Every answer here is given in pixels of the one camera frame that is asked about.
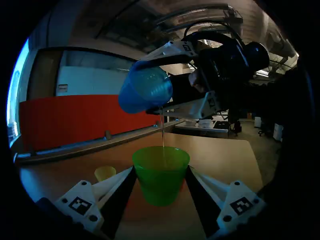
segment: ceiling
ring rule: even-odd
[[[88,0],[72,35],[112,40],[149,53],[169,40],[181,39],[185,25],[197,20],[228,23],[245,43],[261,42],[270,53],[267,71],[274,76],[296,65],[295,50],[253,0]],[[230,36],[224,26],[211,23],[201,23],[189,32],[209,28]]]

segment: wooden tabletop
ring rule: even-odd
[[[161,146],[161,133],[155,133],[100,152],[59,162],[24,166],[22,183],[37,201],[47,197],[55,201],[80,180],[97,180],[94,170],[113,166],[121,172],[132,166],[132,154],[147,146]],[[189,165],[198,172],[229,184],[241,180],[253,191],[262,188],[260,171],[249,142],[165,134],[165,145],[181,148],[190,155]],[[205,238],[188,187],[184,183],[176,201],[167,207],[149,205],[136,181],[116,233],[116,239],[201,239]]]

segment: green plastic cup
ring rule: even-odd
[[[167,206],[176,199],[189,164],[189,154],[173,148],[142,148],[132,156],[143,195],[148,203]]]

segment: red wall panel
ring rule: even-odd
[[[159,116],[125,113],[118,95],[74,95],[20,103],[20,131],[26,150],[42,150],[151,126]]]

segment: water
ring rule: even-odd
[[[163,129],[163,107],[160,108],[161,109],[161,115],[160,115],[160,118],[161,118],[161,133],[162,133],[162,147],[163,147],[163,160],[164,160],[164,167],[166,168],[167,167],[167,160],[165,158],[165,155],[164,155],[164,129]]]
[[[163,151],[164,151],[164,130],[163,130],[163,107],[160,108],[161,109],[161,133],[162,133],[162,146],[163,146]]]

